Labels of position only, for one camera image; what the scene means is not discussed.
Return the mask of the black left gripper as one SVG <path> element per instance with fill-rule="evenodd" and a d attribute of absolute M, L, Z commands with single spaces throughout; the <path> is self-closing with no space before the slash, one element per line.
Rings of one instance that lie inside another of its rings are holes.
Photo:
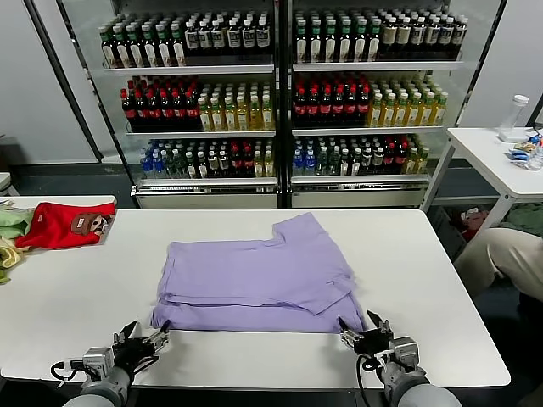
<path fill-rule="evenodd" d="M 158 351 L 169 342 L 171 323 L 166 321 L 149 337 L 130 337 L 136 325 L 137 321 L 132 321 L 113 336 L 114 365 L 129 376 L 135 376 L 158 361 Z"/>

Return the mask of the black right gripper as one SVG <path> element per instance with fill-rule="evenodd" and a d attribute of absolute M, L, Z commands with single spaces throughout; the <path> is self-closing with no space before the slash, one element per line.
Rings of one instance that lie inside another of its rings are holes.
<path fill-rule="evenodd" d="M 338 318 L 341 341 L 356 354 L 373 357 L 375 354 L 389 349 L 389 342 L 394 338 L 389 321 L 383 320 L 377 313 L 367 310 L 367 316 L 375 326 L 374 329 L 358 332 L 351 328 L 341 317 Z"/>

